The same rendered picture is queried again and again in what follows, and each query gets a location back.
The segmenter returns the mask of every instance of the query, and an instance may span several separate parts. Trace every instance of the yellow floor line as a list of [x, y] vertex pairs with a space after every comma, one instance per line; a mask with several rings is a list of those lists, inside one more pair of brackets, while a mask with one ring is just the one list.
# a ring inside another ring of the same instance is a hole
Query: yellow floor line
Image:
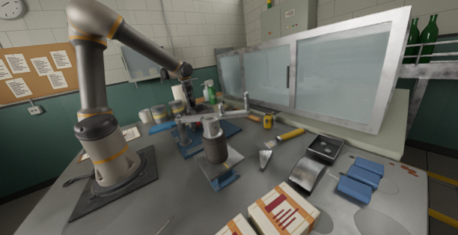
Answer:
[[430, 216], [458, 229], [458, 221], [430, 208]]
[[442, 175], [439, 175], [439, 174], [435, 174], [435, 173], [433, 173], [431, 171], [426, 171], [426, 173], [428, 174], [429, 177], [435, 178], [437, 180], [441, 180], [443, 182], [452, 184], [454, 186], [458, 186], [458, 181], [456, 181], [456, 180], [452, 180], [451, 178], [447, 178], [445, 176], [442, 176]]

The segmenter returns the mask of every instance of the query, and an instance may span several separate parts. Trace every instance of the white box with orange tape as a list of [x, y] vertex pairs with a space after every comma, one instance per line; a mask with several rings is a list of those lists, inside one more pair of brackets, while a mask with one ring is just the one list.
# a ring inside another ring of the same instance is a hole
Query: white box with orange tape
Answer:
[[216, 235], [257, 235], [241, 213], [226, 224]]
[[309, 234], [320, 214], [285, 182], [248, 207], [248, 216], [262, 235]]

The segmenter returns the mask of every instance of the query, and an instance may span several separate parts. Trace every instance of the cork bulletin board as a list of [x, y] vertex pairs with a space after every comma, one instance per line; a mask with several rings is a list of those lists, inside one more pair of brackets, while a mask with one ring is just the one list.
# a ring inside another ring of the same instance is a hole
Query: cork bulletin board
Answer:
[[0, 60], [0, 105], [79, 88], [70, 43], [0, 49]]

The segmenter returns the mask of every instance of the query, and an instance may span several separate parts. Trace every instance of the gray table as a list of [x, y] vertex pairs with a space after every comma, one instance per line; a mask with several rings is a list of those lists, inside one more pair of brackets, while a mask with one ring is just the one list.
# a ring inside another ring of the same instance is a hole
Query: gray table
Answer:
[[[87, 180], [77, 181], [67, 188], [61, 185], [92, 169], [90, 161], [76, 164], [75, 158], [16, 234], [156, 234], [167, 221], [169, 223], [161, 235], [215, 234], [238, 213], [248, 218], [247, 207], [281, 182], [287, 181], [296, 162], [305, 155], [305, 145], [314, 139], [315, 134], [307, 132], [277, 146], [266, 170], [261, 172], [258, 150], [262, 142], [294, 128], [276, 123], [274, 128], [267, 130], [261, 123], [248, 118], [229, 121], [241, 127], [242, 132], [229, 138], [228, 143], [245, 159], [235, 167], [240, 174], [239, 179], [220, 192], [213, 190], [194, 158], [183, 159], [170, 130], [148, 136], [151, 124], [134, 123], [123, 129], [136, 125], [142, 137], [129, 142], [129, 146], [138, 150], [148, 144], [154, 145], [158, 180], [68, 224], [67, 220]], [[385, 165], [385, 177], [379, 189], [373, 192], [368, 205], [336, 189], [338, 178], [354, 163], [354, 156]], [[345, 145], [336, 163], [328, 168], [312, 195], [305, 194], [293, 183], [289, 184], [324, 212], [318, 230], [328, 232], [332, 229], [330, 234], [360, 234], [354, 216], [357, 211], [364, 209], [357, 214], [366, 216], [363, 224], [368, 227], [361, 228], [366, 229], [362, 231], [363, 235], [371, 228], [371, 234], [403, 234], [396, 230], [397, 225], [412, 235], [427, 235], [427, 174], [415, 169], [418, 177], [414, 177], [400, 166], [399, 162]], [[329, 219], [332, 220], [332, 227], [329, 226]]]

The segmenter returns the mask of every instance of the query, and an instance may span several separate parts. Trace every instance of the dark floor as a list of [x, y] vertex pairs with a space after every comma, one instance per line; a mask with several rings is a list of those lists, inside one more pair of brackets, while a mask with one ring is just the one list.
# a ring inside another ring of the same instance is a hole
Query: dark floor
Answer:
[[[403, 158], [407, 165], [458, 180], [458, 159], [406, 146]], [[429, 177], [430, 208], [458, 220], [458, 187]], [[458, 235], [458, 229], [430, 216], [430, 235]]]
[[[458, 159], [405, 147], [401, 162], [458, 180]], [[12, 235], [48, 188], [0, 205], [1, 235]], [[430, 208], [458, 220], [458, 187], [430, 177]], [[430, 217], [430, 235], [458, 235], [458, 229]]]

